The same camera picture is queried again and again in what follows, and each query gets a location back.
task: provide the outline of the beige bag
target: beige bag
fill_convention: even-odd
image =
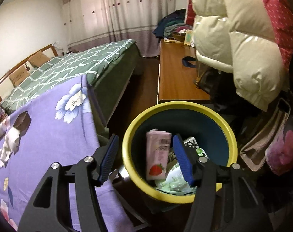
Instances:
[[[284,104],[288,111],[279,107]],[[265,163],[265,150],[269,147],[277,132],[286,123],[290,114],[289,104],[282,98],[279,99],[273,115],[262,130],[255,135],[244,147],[241,148],[240,157],[253,172],[262,168]]]

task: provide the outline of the blue strap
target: blue strap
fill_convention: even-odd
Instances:
[[[185,67],[196,68],[196,65],[191,64],[189,61],[196,61],[196,59],[192,56],[186,56],[182,58],[182,64]]]

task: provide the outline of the wooden floor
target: wooden floor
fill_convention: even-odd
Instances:
[[[156,105],[159,61],[155,58],[144,58],[143,61],[145,66],[144,74],[131,78],[130,84],[108,123],[110,133],[115,133],[119,136],[120,144],[127,127],[133,119],[144,110]],[[119,149],[117,157],[115,167],[122,164],[121,149]],[[152,227],[140,230],[141,232],[181,232],[184,230],[191,204],[180,205],[170,211],[152,214],[145,205],[146,195],[130,179],[120,181],[114,184],[114,187],[152,225]],[[134,225],[141,224],[133,216],[129,215],[129,217]]]
[[[128,126],[135,117],[156,105],[159,60],[156,58],[143,58],[142,60],[144,61],[143,75],[131,77],[120,103],[108,123],[110,134],[115,133],[119,136],[120,145]],[[121,164],[122,156],[121,150],[119,150],[115,166]]]

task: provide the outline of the strawberry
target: strawberry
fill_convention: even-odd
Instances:
[[[149,175],[160,175],[164,169],[165,168],[162,166],[162,164],[153,165],[150,169]]]

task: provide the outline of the yellow rim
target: yellow rim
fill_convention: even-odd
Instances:
[[[197,111],[203,113],[204,115],[210,117],[213,121],[215,121],[219,127],[223,130],[229,147],[229,158],[227,166],[230,166],[232,163],[237,161],[238,157],[238,149],[237,149],[237,142],[234,136],[234,133],[228,123],[216,112],[213,110],[199,104],[185,102],[185,101],[174,101],[174,102],[167,102],[158,104],[155,106],[150,107],[149,109],[145,110],[141,114],[139,114],[133,122],[127,128],[127,131],[124,135],[123,144],[122,144],[122,157],[123,163],[128,171],[128,174],[132,181],[146,194],[149,196],[165,201],[170,203],[191,203],[194,201],[195,195],[186,195],[186,196],[177,196],[166,194],[156,190],[155,188],[149,186],[147,182],[139,176],[138,172],[135,170],[133,166],[132,159],[131,159],[131,141],[134,137],[134,134],[138,127],[149,117],[152,115],[159,113],[161,111],[169,110],[169,109],[189,109],[193,111]],[[220,190],[222,187],[221,184],[216,185],[216,191]]]

